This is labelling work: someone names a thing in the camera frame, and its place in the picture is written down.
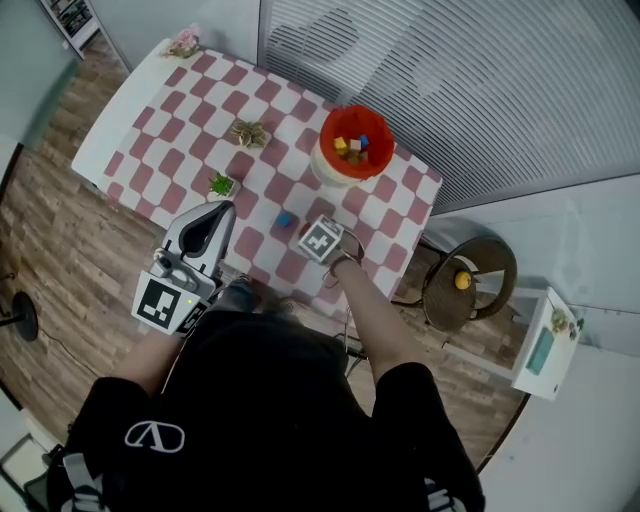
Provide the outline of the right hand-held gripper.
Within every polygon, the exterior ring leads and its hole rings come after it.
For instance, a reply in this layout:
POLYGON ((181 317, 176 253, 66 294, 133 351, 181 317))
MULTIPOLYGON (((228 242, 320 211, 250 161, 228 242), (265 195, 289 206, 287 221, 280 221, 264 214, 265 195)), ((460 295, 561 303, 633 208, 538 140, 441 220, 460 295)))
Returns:
POLYGON ((320 264, 334 264, 340 259, 351 259, 360 263, 364 248, 358 237, 348 228, 321 214, 311 224, 298 246, 320 264))

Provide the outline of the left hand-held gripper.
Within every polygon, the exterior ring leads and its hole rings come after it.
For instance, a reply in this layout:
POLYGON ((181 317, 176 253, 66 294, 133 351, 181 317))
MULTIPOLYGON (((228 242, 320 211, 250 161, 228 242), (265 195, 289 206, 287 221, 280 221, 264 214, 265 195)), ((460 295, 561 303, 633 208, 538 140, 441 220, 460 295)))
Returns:
POLYGON ((164 334, 189 336, 223 289, 219 262, 235 219, 229 200, 200 204, 177 216, 151 268, 140 273, 132 316, 164 334))

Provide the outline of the person's left forearm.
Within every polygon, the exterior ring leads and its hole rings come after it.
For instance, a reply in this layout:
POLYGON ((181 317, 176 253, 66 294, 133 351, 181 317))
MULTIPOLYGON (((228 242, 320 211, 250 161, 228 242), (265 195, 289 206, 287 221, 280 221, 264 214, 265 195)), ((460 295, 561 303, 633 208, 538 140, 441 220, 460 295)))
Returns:
POLYGON ((175 335, 151 329, 116 365, 112 376, 133 382, 154 396, 162 390, 183 344, 175 335))

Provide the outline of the person's right forearm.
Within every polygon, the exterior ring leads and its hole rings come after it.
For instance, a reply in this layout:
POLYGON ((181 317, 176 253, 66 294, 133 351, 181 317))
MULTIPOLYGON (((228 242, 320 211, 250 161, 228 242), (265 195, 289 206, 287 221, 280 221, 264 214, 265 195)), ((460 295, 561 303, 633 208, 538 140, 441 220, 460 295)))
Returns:
POLYGON ((423 349, 399 312, 351 259, 333 267, 342 287, 375 383, 405 363, 423 363, 423 349))

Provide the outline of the green potted plant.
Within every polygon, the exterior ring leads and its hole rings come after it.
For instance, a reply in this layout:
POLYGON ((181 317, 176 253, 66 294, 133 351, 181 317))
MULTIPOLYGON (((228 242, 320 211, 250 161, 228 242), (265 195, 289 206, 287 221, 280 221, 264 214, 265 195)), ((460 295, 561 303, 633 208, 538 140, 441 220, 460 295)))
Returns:
POLYGON ((240 189, 240 183, 221 173, 209 180, 208 202, 232 200, 240 189))

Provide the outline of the red and cream bucket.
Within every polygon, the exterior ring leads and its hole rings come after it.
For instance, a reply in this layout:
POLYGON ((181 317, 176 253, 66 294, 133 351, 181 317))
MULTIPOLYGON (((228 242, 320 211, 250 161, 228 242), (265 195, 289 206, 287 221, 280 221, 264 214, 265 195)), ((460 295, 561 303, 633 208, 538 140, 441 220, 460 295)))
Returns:
POLYGON ((380 175, 394 149, 393 135, 382 116, 365 106, 340 107, 332 110, 322 125, 311 152, 311 168, 329 186, 352 187, 380 175), (356 139, 360 135, 369 139, 369 161, 352 166, 335 153, 334 139, 356 139))

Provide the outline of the person's left shoe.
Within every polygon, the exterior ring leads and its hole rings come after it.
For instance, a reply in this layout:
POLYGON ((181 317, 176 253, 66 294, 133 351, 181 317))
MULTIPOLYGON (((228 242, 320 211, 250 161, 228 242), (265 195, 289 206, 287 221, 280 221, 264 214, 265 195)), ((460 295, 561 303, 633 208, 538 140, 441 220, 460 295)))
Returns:
POLYGON ((240 275, 224 289, 216 300, 219 310, 252 313, 257 307, 257 296, 248 275, 240 275))

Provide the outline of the brown succulent potted plant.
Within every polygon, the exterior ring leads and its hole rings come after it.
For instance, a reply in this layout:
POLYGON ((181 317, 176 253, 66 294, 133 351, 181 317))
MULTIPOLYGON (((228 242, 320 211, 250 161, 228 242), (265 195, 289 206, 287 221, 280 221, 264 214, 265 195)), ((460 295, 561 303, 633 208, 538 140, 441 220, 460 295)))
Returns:
POLYGON ((248 122, 237 120, 232 125, 230 133, 237 139, 241 146, 247 149, 265 148, 270 137, 260 121, 248 122))

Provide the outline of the dark wicker chair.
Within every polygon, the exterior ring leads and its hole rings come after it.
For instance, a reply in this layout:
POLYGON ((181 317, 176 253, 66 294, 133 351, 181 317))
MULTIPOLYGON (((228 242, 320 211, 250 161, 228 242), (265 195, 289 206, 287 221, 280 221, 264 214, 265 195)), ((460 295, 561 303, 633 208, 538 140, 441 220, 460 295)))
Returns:
POLYGON ((517 262, 513 251, 497 236, 478 236, 458 245, 449 252, 422 239, 418 245, 437 255, 436 262, 425 274, 421 297, 414 302, 394 300, 397 306, 420 308, 425 322, 442 332, 457 332, 467 322, 487 319, 507 305, 515 288, 517 262), (467 271, 472 284, 467 290, 455 286, 455 275, 467 271), (478 278, 500 273, 502 283, 492 302, 476 305, 478 278))

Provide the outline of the person's black shirt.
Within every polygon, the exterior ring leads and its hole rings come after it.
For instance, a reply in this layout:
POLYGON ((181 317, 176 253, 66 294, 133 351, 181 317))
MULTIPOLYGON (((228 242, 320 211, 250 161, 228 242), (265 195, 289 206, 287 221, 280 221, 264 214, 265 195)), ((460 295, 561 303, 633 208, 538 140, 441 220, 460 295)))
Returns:
POLYGON ((111 512, 484 512, 429 369, 385 373, 366 413, 345 366, 334 338, 209 312, 160 395, 98 379, 64 454, 111 512))

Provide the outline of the black fan stand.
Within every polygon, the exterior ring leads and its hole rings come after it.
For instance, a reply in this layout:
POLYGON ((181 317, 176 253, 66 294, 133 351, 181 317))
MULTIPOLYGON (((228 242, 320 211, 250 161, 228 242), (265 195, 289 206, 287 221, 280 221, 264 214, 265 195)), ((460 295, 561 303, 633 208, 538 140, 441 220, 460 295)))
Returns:
POLYGON ((25 342, 33 342, 39 333, 39 324, 34 302, 24 292, 17 292, 11 303, 11 311, 6 314, 0 307, 0 328, 13 326, 25 342))

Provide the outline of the white window blinds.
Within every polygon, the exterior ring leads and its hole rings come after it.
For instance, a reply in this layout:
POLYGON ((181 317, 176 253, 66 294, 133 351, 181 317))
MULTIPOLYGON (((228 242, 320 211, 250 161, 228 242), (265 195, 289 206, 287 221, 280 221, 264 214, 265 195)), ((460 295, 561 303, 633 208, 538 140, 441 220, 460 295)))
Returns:
POLYGON ((382 115, 440 213, 640 174, 640 0, 261 0, 258 61, 382 115))

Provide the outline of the teal book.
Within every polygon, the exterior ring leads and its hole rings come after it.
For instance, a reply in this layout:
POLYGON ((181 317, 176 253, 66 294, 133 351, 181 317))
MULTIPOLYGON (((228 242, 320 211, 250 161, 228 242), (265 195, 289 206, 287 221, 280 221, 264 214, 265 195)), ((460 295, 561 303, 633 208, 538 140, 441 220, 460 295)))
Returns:
POLYGON ((554 344, 554 334, 547 327, 541 329, 533 350, 526 362, 526 369, 533 375, 538 376, 551 352, 554 344))

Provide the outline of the white side table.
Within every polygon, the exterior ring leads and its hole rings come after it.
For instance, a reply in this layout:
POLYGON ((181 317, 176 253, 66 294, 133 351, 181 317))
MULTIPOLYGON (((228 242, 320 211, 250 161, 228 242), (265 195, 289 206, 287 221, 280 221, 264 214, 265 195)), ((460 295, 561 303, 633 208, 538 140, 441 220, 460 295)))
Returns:
POLYGON ((570 340, 565 333, 554 335, 553 347, 538 376, 526 369, 526 362, 541 329, 547 327, 551 331, 551 315, 554 308, 564 309, 571 320, 578 320, 578 318, 550 286, 540 289, 517 287, 513 290, 511 297, 531 300, 534 306, 532 314, 525 318, 528 321, 526 335, 515 362, 510 368, 483 359, 448 342, 443 344, 443 349, 465 362, 508 380, 511 387, 516 390, 553 401, 566 377, 582 332, 576 340, 570 340))

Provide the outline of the black metal frame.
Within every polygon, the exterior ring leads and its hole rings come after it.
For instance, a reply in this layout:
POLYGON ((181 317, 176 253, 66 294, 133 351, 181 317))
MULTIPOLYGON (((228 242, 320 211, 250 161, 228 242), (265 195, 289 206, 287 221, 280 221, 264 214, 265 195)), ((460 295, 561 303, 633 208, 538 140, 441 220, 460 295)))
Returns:
POLYGON ((349 377, 360 363, 368 360, 368 356, 358 338, 346 333, 338 333, 334 335, 333 338, 342 344, 348 356, 349 362, 345 376, 349 377))

